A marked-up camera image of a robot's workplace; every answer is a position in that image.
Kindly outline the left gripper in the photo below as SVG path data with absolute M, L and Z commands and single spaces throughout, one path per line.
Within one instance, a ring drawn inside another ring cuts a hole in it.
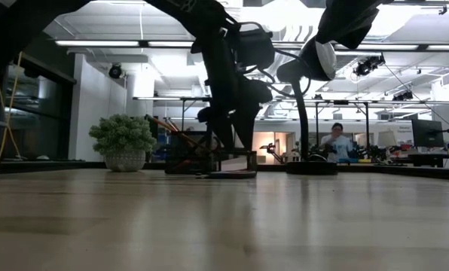
M 201 41 L 207 82 L 211 90 L 213 113 L 234 113 L 234 128 L 243 147 L 250 151 L 256 116 L 261 103 L 273 99 L 267 84 L 251 80 L 237 71 L 234 55 L 223 35 L 214 34 Z M 213 115 L 209 125 L 226 150 L 234 148 L 231 120 L 226 114 Z

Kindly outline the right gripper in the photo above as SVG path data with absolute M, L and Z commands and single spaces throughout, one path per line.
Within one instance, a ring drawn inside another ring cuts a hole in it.
M 380 5 L 392 0 L 325 0 L 324 23 L 319 24 L 316 41 L 336 42 L 356 49 L 365 38 L 365 26 L 370 26 Z

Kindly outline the black mesh desk organizer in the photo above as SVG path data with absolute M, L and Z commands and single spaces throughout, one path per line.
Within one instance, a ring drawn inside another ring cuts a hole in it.
M 166 174 L 257 170 L 255 151 L 238 147 L 227 151 L 211 131 L 171 132 L 165 151 Z

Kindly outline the ceiling light strip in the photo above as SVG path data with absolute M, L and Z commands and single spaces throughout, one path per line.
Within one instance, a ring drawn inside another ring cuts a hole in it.
M 154 48 L 191 48 L 193 41 L 149 41 L 148 46 Z
M 138 41 L 55 41 L 59 46 L 64 47 L 139 47 Z
M 416 44 L 361 44 L 357 50 L 416 50 Z

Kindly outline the black desk lamp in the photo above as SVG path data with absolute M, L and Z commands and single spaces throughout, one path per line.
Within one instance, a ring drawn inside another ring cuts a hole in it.
M 300 119 L 301 158 L 288 163 L 286 172 L 295 175 L 335 175 L 338 173 L 336 163 L 324 159 L 310 159 L 308 116 L 304 102 L 307 89 L 302 89 L 300 84 L 302 78 L 309 81 L 308 87 L 311 86 L 311 81 L 326 82 L 335 78 L 337 57 L 334 48 L 331 43 L 320 43 L 313 37 L 301 48 L 298 55 L 291 57 L 291 61 L 282 64 L 276 71 L 280 81 L 292 85 Z

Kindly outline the person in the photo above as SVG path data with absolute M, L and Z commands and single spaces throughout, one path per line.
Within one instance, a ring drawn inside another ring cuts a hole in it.
M 331 133 L 322 137 L 320 147 L 327 153 L 327 161 L 338 162 L 340 159 L 348 159 L 353 144 L 349 138 L 343 135 L 343 125 L 334 123 Z

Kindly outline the green succulent in patterned pot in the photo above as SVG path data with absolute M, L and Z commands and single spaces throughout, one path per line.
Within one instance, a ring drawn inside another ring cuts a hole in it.
M 93 149 L 104 158 L 113 172 L 138 172 L 146 163 L 146 154 L 157 144 L 145 117 L 114 114 L 92 125 L 89 136 Z

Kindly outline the black background monitor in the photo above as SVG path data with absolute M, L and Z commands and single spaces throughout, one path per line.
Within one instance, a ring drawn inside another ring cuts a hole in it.
M 415 147 L 443 148 L 442 123 L 434 120 L 412 120 Z

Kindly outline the background desk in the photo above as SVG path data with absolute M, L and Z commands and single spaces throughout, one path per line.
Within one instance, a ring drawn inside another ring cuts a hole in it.
M 449 154 L 409 154 L 408 159 L 414 166 L 444 167 L 444 160 L 449 160 Z

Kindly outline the black background station frame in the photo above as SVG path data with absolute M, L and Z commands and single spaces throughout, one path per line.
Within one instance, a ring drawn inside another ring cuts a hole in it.
M 177 98 L 178 101 L 182 102 L 182 122 L 184 123 L 184 112 L 187 110 L 185 107 L 185 103 L 187 101 L 194 102 L 211 102 L 210 97 L 179 97 Z M 266 107 L 265 109 L 272 108 L 272 105 L 279 105 L 282 102 L 286 102 L 288 104 L 292 104 L 292 99 L 273 99 L 271 102 L 260 105 L 260 111 L 263 111 L 262 109 Z M 335 108 L 335 109 L 341 109 L 341 108 L 356 108 L 360 114 L 363 114 L 365 116 L 365 120 L 362 119 L 341 119 L 341 121 L 350 120 L 355 122 L 363 122 L 365 121 L 365 149 L 369 151 L 368 149 L 371 147 L 371 140 L 370 140 L 370 108 L 372 105 L 379 105 L 379 102 L 384 101 L 373 101 L 373 100 L 347 100 L 347 99 L 304 99 L 304 107 L 305 108 L 314 108 L 314 123 L 316 126 L 316 134 L 319 133 L 319 122 L 322 121 L 331 121 L 331 120 L 339 120 L 337 118 L 326 118 L 326 119 L 319 119 L 319 114 L 324 110 L 324 108 Z M 425 105 L 428 105 L 428 102 L 431 102 L 432 105 L 449 105 L 449 101 L 425 101 Z M 285 108 L 285 109 L 279 109 L 287 111 L 287 115 L 281 114 L 281 115 L 269 115 L 266 113 L 266 110 L 263 111 L 264 113 L 259 113 L 258 116 L 255 117 L 255 121 L 275 121 L 275 122 L 286 122 L 286 121 L 300 121 L 300 118 L 298 115 L 295 117 L 289 116 L 289 112 L 291 111 L 297 111 L 298 112 L 298 105 L 294 106 L 293 108 Z

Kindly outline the black aluminium table frame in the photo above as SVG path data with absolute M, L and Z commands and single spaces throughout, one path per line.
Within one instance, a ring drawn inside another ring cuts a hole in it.
M 22 172 L 44 172 L 67 169 L 105 169 L 104 162 L 84 161 L 31 161 L 31 162 L 0 162 L 0 174 Z M 374 166 L 371 164 L 339 165 L 339 172 L 381 173 L 391 175 L 406 175 L 422 178 L 437 178 L 449 180 L 449 169 L 410 166 Z

